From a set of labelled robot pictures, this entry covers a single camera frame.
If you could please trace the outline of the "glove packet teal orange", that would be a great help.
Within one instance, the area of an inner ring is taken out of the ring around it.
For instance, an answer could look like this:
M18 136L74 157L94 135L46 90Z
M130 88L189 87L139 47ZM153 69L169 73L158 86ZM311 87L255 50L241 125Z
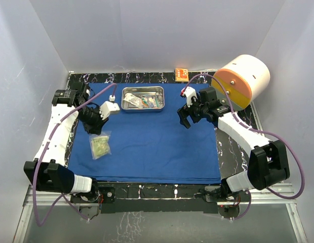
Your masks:
M141 101L144 108L159 108L160 106L155 96L144 96Z

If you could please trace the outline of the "green packaged surgical supplies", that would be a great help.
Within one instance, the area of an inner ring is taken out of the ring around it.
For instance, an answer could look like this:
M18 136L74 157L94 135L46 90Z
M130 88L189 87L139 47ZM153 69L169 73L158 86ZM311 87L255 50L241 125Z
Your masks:
M105 155L111 154L109 140L111 131L102 131L101 134L89 136L92 158L99 159Z

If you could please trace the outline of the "metal instrument tray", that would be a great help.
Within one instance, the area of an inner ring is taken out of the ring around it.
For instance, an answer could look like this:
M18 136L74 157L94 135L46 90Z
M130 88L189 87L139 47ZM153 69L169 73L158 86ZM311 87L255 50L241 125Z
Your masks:
M125 112L160 112L165 106L161 86L125 87L122 90L121 108Z

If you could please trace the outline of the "blue surgical drape cloth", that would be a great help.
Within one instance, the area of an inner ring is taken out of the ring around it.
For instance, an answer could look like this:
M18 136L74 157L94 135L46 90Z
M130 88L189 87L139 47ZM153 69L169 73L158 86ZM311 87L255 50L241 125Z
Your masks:
M189 129L177 110L185 104L181 84L163 84L160 112L111 115L103 126L110 153L93 159L90 136L78 124L68 168L102 181L218 184L221 180L214 126L205 119Z

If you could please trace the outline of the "white suture packet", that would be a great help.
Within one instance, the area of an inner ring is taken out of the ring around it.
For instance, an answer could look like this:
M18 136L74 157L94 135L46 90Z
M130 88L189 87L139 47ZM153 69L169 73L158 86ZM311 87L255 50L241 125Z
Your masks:
M137 108L143 108L144 103L141 98L133 95L132 93L126 93L124 96L124 101L134 105Z

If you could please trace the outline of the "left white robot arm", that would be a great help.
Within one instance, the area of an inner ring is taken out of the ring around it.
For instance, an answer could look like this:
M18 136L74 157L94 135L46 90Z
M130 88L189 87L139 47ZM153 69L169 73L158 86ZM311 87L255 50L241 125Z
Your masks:
M89 202L99 197L99 189L90 177L79 176L66 167L65 152L74 122L79 119L89 134L99 134L110 115L109 106L115 94L103 106L92 108L90 87L78 83L70 90L57 90L51 107L51 118L42 144L32 161L24 164L24 173L34 191L82 194Z

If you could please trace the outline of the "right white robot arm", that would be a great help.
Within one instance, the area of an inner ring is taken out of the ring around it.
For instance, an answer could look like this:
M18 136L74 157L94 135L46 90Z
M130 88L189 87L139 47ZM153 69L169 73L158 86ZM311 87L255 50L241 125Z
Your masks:
M189 117L193 123L204 118L228 134L249 156L245 171L222 179L220 188L215 190L219 197L231 201L240 191L263 190L290 177L285 144L280 140L271 141L236 120L237 114L219 101L214 88L196 92L187 87L181 91L181 96L186 99L186 104L177 111L181 125L188 129Z

